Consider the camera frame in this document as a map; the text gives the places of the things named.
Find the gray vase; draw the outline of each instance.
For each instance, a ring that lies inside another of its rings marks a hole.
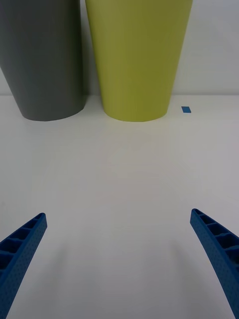
[[[84,107],[78,0],[0,0],[0,67],[24,117]]]

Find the vase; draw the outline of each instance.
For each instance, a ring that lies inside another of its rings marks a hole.
[[[58,120],[82,110],[78,0],[0,0],[0,66],[27,119]]]
[[[103,107],[143,122],[167,113],[192,0],[86,0]]]

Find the tapered planter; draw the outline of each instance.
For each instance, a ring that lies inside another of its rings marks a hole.
[[[86,0],[105,112],[167,113],[192,0]]]
[[[0,0],[0,66],[28,119],[83,109],[79,10],[78,0]]]

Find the white surface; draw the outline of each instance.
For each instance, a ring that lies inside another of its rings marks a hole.
[[[238,12],[238,0],[194,0],[174,93],[239,94]],[[85,0],[81,15],[85,91],[100,94]],[[0,94],[6,93],[0,71]]]
[[[98,97],[31,122],[0,97],[0,237],[48,221],[8,319],[233,319],[189,220],[197,207],[239,234],[238,136],[233,96],[174,96],[146,123]]]

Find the blue tape piece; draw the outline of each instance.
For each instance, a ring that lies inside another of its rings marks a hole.
[[[182,106],[183,113],[191,113],[189,106]]]

